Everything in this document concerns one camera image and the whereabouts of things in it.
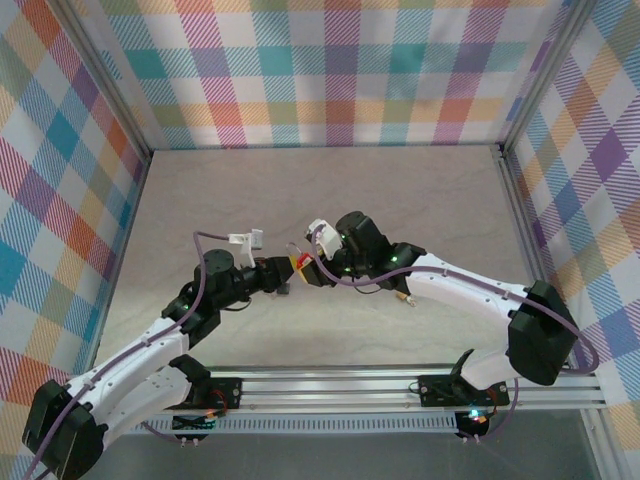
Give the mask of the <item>red padlock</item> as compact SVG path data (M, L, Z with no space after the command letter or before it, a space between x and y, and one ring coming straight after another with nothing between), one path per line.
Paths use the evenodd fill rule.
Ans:
M303 251L294 242L288 242L285 246L290 263L295 271L301 270L309 262L313 260L313 256L306 251Z

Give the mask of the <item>left controller board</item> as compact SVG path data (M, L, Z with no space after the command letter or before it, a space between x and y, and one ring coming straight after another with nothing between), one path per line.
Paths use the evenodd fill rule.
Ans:
M203 416L174 416L172 418L173 430L190 431L190 434L175 434L176 439L181 446L193 445L198 447L199 444L207 438L207 434L195 434L195 431L212 430L216 426L217 416L215 414L207 414Z

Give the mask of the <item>controller board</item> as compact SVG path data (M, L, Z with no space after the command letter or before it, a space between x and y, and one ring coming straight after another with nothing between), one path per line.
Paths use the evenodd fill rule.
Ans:
M455 435L463 442L480 442L480 438L489 432L493 414L487 411L471 409L468 412L456 412L457 431Z
M217 416L215 414L207 414L203 416L174 416L172 418L173 430L190 431L190 434L175 434L176 439L181 446L193 445L198 447L199 444L207 438L207 434L195 434L195 431L212 430L216 426Z

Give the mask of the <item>right controller board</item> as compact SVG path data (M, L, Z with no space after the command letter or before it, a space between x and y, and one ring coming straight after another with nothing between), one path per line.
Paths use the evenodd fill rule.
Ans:
M455 435L463 442L480 442L480 438L489 432L493 414L487 411L471 409L468 412L456 412L457 431Z

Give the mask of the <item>aluminium mounting rail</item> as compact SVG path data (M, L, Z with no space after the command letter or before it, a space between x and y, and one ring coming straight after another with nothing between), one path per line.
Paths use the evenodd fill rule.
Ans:
M408 366L216 367L212 377L242 379L240 407L234 414L347 414L417 412L418 377L444 375L445 364ZM509 397L523 410L602 409L597 378L560 376L552 386L521 379L519 394L506 382Z

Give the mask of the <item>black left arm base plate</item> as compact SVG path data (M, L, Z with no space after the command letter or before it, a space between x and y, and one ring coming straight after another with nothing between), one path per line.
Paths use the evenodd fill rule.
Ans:
M170 406L172 410L234 410L240 407L242 379L210 377L191 385L186 399Z

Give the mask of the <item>aluminium side rail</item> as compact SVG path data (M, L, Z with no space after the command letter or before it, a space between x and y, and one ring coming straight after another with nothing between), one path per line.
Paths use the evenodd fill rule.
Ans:
M526 211L524 197L517 185L512 163L501 143L491 144L490 150L527 273L532 280L547 280L548 276Z

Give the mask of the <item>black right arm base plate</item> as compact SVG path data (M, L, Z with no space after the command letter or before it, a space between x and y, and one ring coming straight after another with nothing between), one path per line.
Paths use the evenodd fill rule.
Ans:
M507 406L510 397L504 382L478 390L453 375L418 377L418 394L422 407Z

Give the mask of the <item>aluminium frame post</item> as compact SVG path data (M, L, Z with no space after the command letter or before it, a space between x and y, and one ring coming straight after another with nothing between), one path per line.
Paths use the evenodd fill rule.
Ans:
M57 20L76 47L87 71L103 94L114 116L136 153L146 162L152 159L153 150L146 142L113 76L110 74L99 50L85 30L70 0L46 0Z
M619 480L614 450L600 411L581 409L580 414L601 480Z
M504 140L498 143L501 154L507 158L531 122L545 93L555 79L569 51L593 12L598 0L567 0L561 8L561 18L550 27L551 38L545 39L532 68L525 79L525 92L514 109Z

